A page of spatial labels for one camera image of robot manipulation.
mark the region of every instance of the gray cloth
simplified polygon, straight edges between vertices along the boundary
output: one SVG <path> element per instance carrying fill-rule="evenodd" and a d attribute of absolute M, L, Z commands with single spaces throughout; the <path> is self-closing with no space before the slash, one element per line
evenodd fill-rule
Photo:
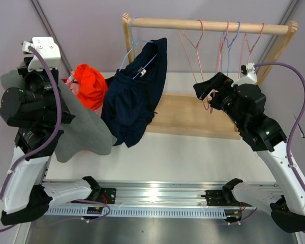
<path fill-rule="evenodd" d="M 13 86 L 24 88 L 22 76 L 18 75 L 17 70 L 2 75 L 0 80 L 4 89 Z M 65 163 L 81 150 L 89 150 L 99 155 L 110 154 L 116 138 L 102 119 L 92 110 L 85 108 L 61 80 L 59 80 L 58 85 L 70 113 L 76 117 L 69 125 L 61 125 L 61 130 L 64 130 L 64 133 L 55 148 L 57 160 Z"/>

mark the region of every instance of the wooden frame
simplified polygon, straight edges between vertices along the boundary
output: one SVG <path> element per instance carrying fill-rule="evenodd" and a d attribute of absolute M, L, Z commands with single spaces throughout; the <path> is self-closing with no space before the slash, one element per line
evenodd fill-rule
<path fill-rule="evenodd" d="M 132 45 L 132 37 L 129 29 L 130 21 L 130 14 L 124 13 L 122 25 L 127 52 L 130 51 Z M 225 32 L 227 29 L 227 22 L 203 21 L 203 25 L 205 31 Z M 202 30 L 200 21 L 195 20 L 135 18 L 131 26 L 194 31 Z M 262 24 L 241 23 L 239 32 L 258 34 L 261 32 L 262 26 Z M 237 30 L 238 23 L 231 23 L 228 31 L 237 32 Z M 297 22 L 295 21 L 289 21 L 288 25 L 265 25 L 263 34 L 278 35 L 269 54 L 265 58 L 265 62 L 276 62 L 296 31 Z M 130 63 L 135 59 L 134 49 L 129 53 L 128 59 Z M 259 85 L 264 81 L 271 69 L 272 66 L 260 68 L 257 74 Z M 236 126 L 225 113 L 215 110 L 212 114 L 206 112 L 201 101 L 195 96 L 180 94 L 162 95 L 156 112 L 155 118 L 147 127 L 146 131 L 148 132 L 228 139 L 240 138 Z"/>

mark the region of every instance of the gray floor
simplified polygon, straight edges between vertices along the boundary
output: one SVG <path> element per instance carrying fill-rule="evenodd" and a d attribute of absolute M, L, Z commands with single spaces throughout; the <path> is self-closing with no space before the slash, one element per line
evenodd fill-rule
<path fill-rule="evenodd" d="M 63 219 L 65 217 L 45 216 L 36 221 L 27 244 L 297 243 L 295 235 L 283 232 L 270 216 L 261 212 L 241 226 L 227 226 L 223 220 L 110 217 L 89 224 L 71 220 L 39 228 Z"/>

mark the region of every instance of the red wire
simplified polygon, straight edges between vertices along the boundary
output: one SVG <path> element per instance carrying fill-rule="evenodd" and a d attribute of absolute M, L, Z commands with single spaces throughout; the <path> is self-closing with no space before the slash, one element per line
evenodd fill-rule
<path fill-rule="evenodd" d="M 107 204 L 107 198 L 102 194 L 101 197 L 104 199 L 105 204 Z"/>
<path fill-rule="evenodd" d="M 246 209 L 245 203 L 242 202 L 242 204 L 243 204 L 244 208 L 243 208 L 243 210 L 241 210 L 241 212 L 243 212 Z"/>

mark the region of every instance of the navy garment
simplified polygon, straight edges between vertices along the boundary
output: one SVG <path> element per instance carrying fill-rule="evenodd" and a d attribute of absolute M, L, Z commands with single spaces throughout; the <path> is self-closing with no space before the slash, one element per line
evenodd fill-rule
<path fill-rule="evenodd" d="M 115 145 L 137 144 L 155 116 L 166 79 L 167 39 L 153 42 L 147 43 L 125 69 L 117 71 L 105 95 L 101 118 L 117 138 Z M 156 54 L 145 68 L 146 74 L 133 79 Z"/>

